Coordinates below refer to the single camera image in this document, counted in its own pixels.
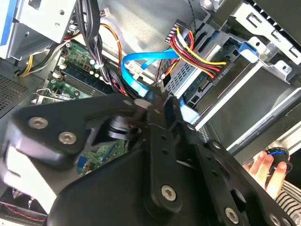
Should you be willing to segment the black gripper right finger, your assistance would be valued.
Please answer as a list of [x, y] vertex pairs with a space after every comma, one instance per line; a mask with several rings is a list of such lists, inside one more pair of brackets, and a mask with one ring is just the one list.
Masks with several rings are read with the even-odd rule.
[[[186, 107], [186, 105], [181, 101], [178, 100], [177, 98], [173, 97], [172, 98], [173, 101], [173, 109], [175, 111], [176, 114], [176, 119], [178, 121], [183, 121], [190, 129], [194, 130], [194, 127], [189, 124], [188, 122], [185, 121], [184, 116], [191, 116], [192, 113], [185, 113], [184, 112], [184, 108]], [[179, 136], [179, 141], [176, 145], [176, 158], [177, 160], [180, 161], [187, 161], [188, 159], [191, 159], [193, 157], [192, 155], [192, 151], [188, 148], [188, 145], [183, 141], [184, 139], [184, 135], [180, 135]], [[233, 178], [234, 173], [237, 172], [237, 170], [233, 170], [230, 171], [229, 166], [226, 164], [225, 162], [225, 158], [226, 157], [230, 157], [233, 160], [233, 157], [230, 155], [230, 153], [228, 151], [226, 151], [224, 149], [224, 147], [221, 145], [221, 143], [217, 142], [216, 140], [208, 140], [206, 142], [204, 142], [202, 140], [202, 135], [199, 132], [194, 131], [192, 133], [192, 135], [188, 136], [188, 140], [189, 141], [196, 141], [198, 144], [203, 145], [207, 148], [213, 147], [214, 150], [217, 151], [217, 153], [214, 155], [215, 159], [217, 160], [217, 163], [219, 164], [219, 167], [221, 169], [223, 178], [225, 179], [225, 181], [228, 184], [234, 183], [234, 184], [238, 184], [238, 182], [236, 182]], [[269, 170], [269, 177], [272, 176], [274, 169], [276, 168], [276, 166], [284, 161], [287, 164], [287, 169], [286, 169], [286, 173], [290, 172], [290, 170], [292, 169], [292, 164], [289, 162], [289, 153], [288, 150], [285, 149], [284, 147], [281, 147], [280, 145], [276, 145], [276, 147], [271, 147], [268, 148], [266, 150], [264, 150], [267, 154], [272, 155], [274, 158], [274, 161], [272, 163], [272, 166]], [[296, 196], [293, 194], [293, 189], [294, 186], [285, 182], [285, 187], [283, 189], [283, 191], [281, 191], [281, 194], [284, 194], [285, 197], [288, 198], [289, 200], [289, 206], [285, 206], [284, 203], [280, 203], [281, 201], [278, 201], [279, 206], [287, 212], [287, 214], [291, 217], [294, 217], [294, 215], [296, 214], [296, 211], [291, 210], [290, 208], [296, 204]]]

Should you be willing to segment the person's bare hand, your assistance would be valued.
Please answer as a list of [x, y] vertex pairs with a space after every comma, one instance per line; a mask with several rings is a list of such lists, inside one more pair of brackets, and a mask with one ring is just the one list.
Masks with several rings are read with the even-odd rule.
[[243, 165], [243, 168], [254, 178], [254, 180], [270, 195], [276, 199], [283, 185], [287, 164], [282, 161], [276, 168], [272, 176], [269, 177], [269, 170], [272, 166], [274, 158], [272, 155], [261, 151], [254, 158], [253, 163]]

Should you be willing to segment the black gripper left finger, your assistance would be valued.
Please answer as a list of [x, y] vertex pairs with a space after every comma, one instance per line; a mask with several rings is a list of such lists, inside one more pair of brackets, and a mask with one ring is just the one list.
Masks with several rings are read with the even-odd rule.
[[163, 154], [176, 162], [172, 128], [180, 121], [172, 98], [150, 93], [144, 100], [132, 100], [112, 94], [17, 111], [7, 128], [7, 184], [36, 198], [50, 213], [59, 193], [83, 178], [77, 175], [77, 163], [84, 151], [127, 140], [126, 154], [143, 150], [150, 155], [147, 210], [178, 213], [182, 208], [179, 183], [156, 175]]

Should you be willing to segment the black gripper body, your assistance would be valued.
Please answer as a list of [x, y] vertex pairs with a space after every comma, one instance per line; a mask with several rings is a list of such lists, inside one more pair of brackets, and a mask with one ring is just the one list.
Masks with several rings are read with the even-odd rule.
[[179, 183], [183, 205], [177, 214], [148, 211], [150, 155], [143, 150], [125, 154], [64, 188], [47, 218], [49, 226], [221, 226], [204, 181], [194, 169], [167, 155], [156, 175]]

